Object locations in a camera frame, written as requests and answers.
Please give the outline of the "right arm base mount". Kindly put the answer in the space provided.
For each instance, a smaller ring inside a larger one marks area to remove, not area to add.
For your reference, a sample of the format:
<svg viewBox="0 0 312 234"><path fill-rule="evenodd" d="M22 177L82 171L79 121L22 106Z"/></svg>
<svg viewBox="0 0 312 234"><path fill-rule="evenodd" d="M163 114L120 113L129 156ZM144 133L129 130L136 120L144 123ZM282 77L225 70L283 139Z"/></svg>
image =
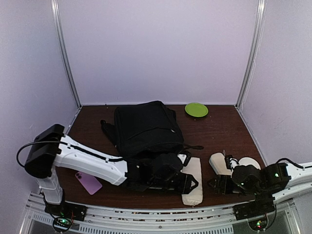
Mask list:
<svg viewBox="0 0 312 234"><path fill-rule="evenodd" d="M258 196L254 201L233 206L237 221L246 219L251 230L259 233L268 230L275 222L277 208L274 197Z"/></svg>

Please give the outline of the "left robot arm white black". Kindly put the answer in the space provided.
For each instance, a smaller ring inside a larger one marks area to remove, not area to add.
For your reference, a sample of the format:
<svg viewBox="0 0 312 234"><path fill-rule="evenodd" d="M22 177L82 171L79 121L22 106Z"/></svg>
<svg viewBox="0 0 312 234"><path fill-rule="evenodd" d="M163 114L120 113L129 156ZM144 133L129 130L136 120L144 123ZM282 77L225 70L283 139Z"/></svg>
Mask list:
<svg viewBox="0 0 312 234"><path fill-rule="evenodd" d="M70 212L64 201L56 167L69 168L101 178L115 186L136 191L174 190L185 205L203 200L200 160L184 154L161 154L136 159L108 155L78 143L55 124L35 137L25 162L25 171L38 181L45 200L59 216Z"/></svg>

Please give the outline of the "black student backpack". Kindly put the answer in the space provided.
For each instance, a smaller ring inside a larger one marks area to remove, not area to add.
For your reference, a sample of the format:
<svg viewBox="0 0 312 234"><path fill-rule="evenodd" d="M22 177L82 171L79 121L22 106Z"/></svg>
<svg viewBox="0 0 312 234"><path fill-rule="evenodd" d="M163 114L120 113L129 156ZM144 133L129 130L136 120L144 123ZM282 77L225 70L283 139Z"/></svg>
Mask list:
<svg viewBox="0 0 312 234"><path fill-rule="evenodd" d="M176 112L158 100L119 106L114 111L114 123L102 119L100 125L123 158L204 149L185 143Z"/></svg>

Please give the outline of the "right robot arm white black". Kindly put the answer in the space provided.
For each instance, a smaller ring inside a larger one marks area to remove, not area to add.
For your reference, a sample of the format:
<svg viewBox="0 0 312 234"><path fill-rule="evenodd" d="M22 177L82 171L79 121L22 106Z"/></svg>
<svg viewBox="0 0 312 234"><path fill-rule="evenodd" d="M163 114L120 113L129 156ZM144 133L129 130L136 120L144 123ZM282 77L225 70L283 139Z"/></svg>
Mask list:
<svg viewBox="0 0 312 234"><path fill-rule="evenodd" d="M269 199L275 203L294 198L312 191L312 166L297 164L282 158L277 163L263 169L255 166L255 161L237 162L226 160L230 174L217 175L207 182L216 194L254 195L250 204L254 215L262 214L269 206Z"/></svg>

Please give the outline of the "beige fabric pencil pouch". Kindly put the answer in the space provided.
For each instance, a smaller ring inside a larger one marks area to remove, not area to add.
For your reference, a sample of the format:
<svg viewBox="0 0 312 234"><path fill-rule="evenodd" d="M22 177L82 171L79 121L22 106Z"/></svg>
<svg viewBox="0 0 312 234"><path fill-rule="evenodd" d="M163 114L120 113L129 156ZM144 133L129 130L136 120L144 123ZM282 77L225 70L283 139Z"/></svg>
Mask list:
<svg viewBox="0 0 312 234"><path fill-rule="evenodd" d="M202 189L202 171L200 158L192 157L186 167L182 169L183 173L191 174L198 182L198 186L194 188L189 194L181 195L182 202L187 206L196 206L203 201Z"/></svg>

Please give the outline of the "beige glasses case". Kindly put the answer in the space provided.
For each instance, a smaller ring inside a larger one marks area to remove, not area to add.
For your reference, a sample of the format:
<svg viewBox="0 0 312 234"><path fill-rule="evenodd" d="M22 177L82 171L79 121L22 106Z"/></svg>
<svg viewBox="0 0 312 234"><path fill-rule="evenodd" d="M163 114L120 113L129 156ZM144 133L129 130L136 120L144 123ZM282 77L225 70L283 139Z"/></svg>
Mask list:
<svg viewBox="0 0 312 234"><path fill-rule="evenodd" d="M209 164L216 175L230 176L232 174L230 169L227 169L225 157L222 153L215 153L210 156Z"/></svg>

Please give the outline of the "pink smartphone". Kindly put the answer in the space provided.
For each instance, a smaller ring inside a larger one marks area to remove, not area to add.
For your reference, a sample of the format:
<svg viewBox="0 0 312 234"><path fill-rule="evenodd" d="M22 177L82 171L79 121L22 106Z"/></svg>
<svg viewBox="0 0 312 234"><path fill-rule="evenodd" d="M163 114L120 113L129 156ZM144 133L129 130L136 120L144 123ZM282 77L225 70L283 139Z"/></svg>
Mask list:
<svg viewBox="0 0 312 234"><path fill-rule="evenodd" d="M94 195L102 188L102 184L92 175L77 172L75 176L90 195Z"/></svg>

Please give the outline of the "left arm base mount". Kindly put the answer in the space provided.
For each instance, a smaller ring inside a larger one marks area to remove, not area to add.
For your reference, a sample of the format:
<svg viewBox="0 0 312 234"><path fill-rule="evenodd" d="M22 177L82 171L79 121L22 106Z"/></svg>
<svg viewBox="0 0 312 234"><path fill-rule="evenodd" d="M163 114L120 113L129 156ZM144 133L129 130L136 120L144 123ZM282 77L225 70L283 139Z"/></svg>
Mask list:
<svg viewBox="0 0 312 234"><path fill-rule="evenodd" d="M44 211L52 217L52 227L58 234L69 231L74 221L85 220L86 206L66 202L64 198L62 198L60 204L52 204L48 203L44 192L42 192L42 195L45 204Z"/></svg>

